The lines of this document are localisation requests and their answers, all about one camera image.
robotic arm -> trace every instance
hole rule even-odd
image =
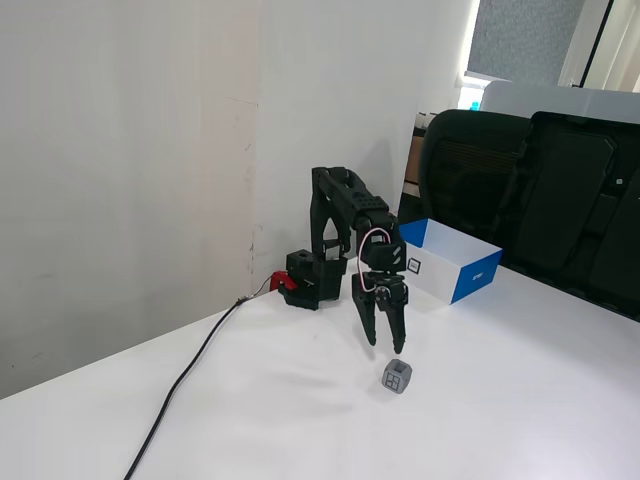
[[[311,252],[299,250],[287,255],[288,281],[278,290],[289,305],[316,310],[319,302],[337,300],[346,273],[344,254],[351,250],[351,229],[356,231],[358,270],[360,260],[372,269],[351,278],[353,301],[371,345],[376,344],[375,305],[387,314],[396,353],[405,341],[404,306],[408,289],[398,272],[406,268],[406,244],[398,219],[389,206],[374,197],[364,182],[343,167],[314,168],[311,199]],[[331,219],[338,238],[325,239]],[[335,258],[328,252],[338,249]]]

power cord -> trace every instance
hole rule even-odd
[[[160,412],[158,412],[158,416],[156,417],[155,422],[153,422],[153,426],[151,427],[151,430],[149,430],[149,433],[147,434],[147,438],[145,438],[144,443],[142,444],[142,447],[140,447],[140,450],[138,451],[138,454],[136,455],[136,458],[133,460],[133,463],[131,464],[131,467],[129,467],[129,471],[125,475],[124,480],[130,480],[131,477],[133,477],[133,474],[135,473],[136,469],[138,468],[138,465],[140,464],[140,461],[142,460],[142,457],[144,457],[144,454],[147,451],[147,448],[149,448],[149,445],[151,444],[151,440],[153,440],[153,436],[156,434],[156,431],[158,430],[158,427],[160,426],[160,423],[162,422],[162,419],[164,418],[165,413],[167,413],[167,408],[169,408],[169,404],[171,403],[173,395],[176,393],[176,390],[180,387],[180,385],[181,385],[182,381],[185,379],[185,377],[193,369],[193,366],[196,364],[196,362],[198,361],[198,359],[202,355],[202,352],[204,352],[205,348],[207,348],[207,345],[209,344],[209,341],[211,340],[211,337],[213,337],[213,335],[216,333],[216,330],[218,330],[218,328],[222,325],[222,323],[226,320],[226,318],[235,309],[237,309],[243,303],[248,302],[252,298],[255,298],[262,291],[262,289],[264,288],[264,286],[267,284],[267,282],[270,279],[271,279],[271,276],[269,276],[269,278],[267,278],[264,281],[262,286],[254,294],[249,295],[247,297],[242,297],[242,298],[239,298],[238,300],[236,300],[236,303],[234,303],[229,308],[229,310],[227,310],[224,313],[222,318],[220,318],[220,320],[218,320],[217,323],[213,326],[213,328],[209,332],[209,335],[207,335],[207,338],[204,340],[204,343],[202,344],[202,346],[198,350],[198,353],[196,353],[195,357],[193,357],[193,359],[191,360],[189,365],[187,365],[187,368],[184,369],[184,371],[180,374],[178,379],[171,386],[171,389],[169,390],[169,393],[167,394],[166,398],[164,399],[164,403],[162,404],[162,407],[160,408]]]

white wire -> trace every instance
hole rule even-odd
[[[364,238],[362,239],[362,243],[360,244],[360,249],[358,250],[358,275],[360,275],[360,285],[362,285],[362,290],[364,290],[367,293],[373,292],[375,290],[375,287],[367,290],[367,288],[364,286],[364,275],[362,274],[362,270],[360,269],[360,259],[362,258],[362,249],[364,248],[364,244],[367,243],[367,239],[369,238],[369,235],[371,235],[374,232],[384,233],[385,237],[387,238],[387,243],[391,243],[391,235],[389,235],[389,232],[387,232],[386,230],[380,227],[372,228],[364,235]]]
[[[268,282],[269,280],[271,280],[271,277],[272,277],[272,275],[269,275],[269,276],[267,277],[267,279],[262,283],[262,286],[261,286],[261,287],[256,291],[256,293],[254,293],[253,295],[250,295],[250,296],[249,296],[249,298],[257,297],[257,296],[258,296],[258,294],[259,294],[259,293],[262,291],[262,289],[264,288],[264,286],[267,284],[267,282]]]

black office chair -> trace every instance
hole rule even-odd
[[[640,320],[640,125],[448,111],[429,125],[424,213],[502,265]]]
[[[420,160],[424,214],[485,241],[514,172],[529,119],[449,110],[436,116]]]

open box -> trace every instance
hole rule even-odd
[[[400,226],[407,242],[407,279],[448,303],[493,281],[502,249],[435,220]]]

